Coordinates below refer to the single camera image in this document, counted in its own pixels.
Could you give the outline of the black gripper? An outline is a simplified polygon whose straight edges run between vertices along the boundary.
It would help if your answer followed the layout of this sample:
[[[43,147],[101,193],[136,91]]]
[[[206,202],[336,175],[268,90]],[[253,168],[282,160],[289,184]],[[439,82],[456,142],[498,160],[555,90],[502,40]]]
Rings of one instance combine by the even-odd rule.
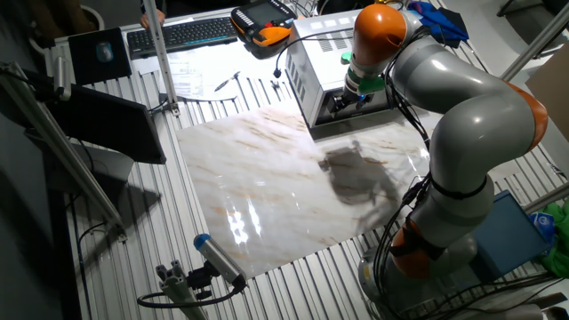
[[[353,92],[348,87],[345,87],[340,100],[334,100],[331,108],[332,114],[337,114],[342,111],[346,105],[356,104],[356,110],[361,110],[362,107],[373,99],[373,94],[361,94]]]

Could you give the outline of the bare person hand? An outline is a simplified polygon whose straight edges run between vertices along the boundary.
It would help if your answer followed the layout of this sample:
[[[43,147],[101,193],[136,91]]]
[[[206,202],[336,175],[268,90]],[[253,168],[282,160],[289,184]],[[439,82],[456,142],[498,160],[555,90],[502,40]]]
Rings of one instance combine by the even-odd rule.
[[[164,24],[164,20],[165,20],[165,14],[164,14],[162,11],[160,11],[160,10],[157,10],[157,11],[156,11],[156,14],[157,14],[157,17],[158,17],[158,20],[159,20],[160,24],[163,25],[163,24]],[[141,16],[141,18],[140,18],[140,24],[141,24],[141,26],[142,26],[143,28],[145,28],[145,29],[149,29],[149,28],[150,28],[150,23],[149,23],[149,20],[148,20],[148,15],[147,15],[146,13],[143,13],[143,14],[142,14],[142,16]]]

